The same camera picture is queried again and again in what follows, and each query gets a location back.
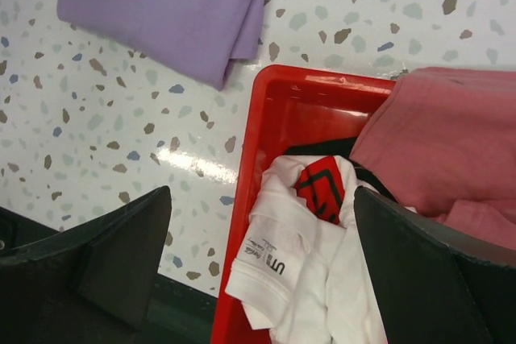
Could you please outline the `purple t shirt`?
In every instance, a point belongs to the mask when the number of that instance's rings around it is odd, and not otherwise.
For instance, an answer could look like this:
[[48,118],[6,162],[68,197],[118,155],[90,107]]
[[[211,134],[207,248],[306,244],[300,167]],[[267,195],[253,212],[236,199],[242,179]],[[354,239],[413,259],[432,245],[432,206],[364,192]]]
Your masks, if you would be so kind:
[[58,0],[57,14],[221,89],[236,61],[256,57],[264,0]]

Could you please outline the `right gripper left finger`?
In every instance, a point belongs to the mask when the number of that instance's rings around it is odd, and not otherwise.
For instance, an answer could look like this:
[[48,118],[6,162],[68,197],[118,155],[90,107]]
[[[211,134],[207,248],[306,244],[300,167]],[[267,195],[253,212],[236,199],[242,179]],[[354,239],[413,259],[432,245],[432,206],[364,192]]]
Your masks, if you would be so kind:
[[172,212],[167,186],[69,230],[30,233],[1,211],[1,341],[132,343]]

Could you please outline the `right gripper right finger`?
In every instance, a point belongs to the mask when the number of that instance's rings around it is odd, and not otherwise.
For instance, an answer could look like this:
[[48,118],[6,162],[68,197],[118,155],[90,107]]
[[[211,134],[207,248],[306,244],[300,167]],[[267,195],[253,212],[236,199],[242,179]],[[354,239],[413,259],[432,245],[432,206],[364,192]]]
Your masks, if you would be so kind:
[[354,210],[390,343],[513,343],[515,252],[360,187]]

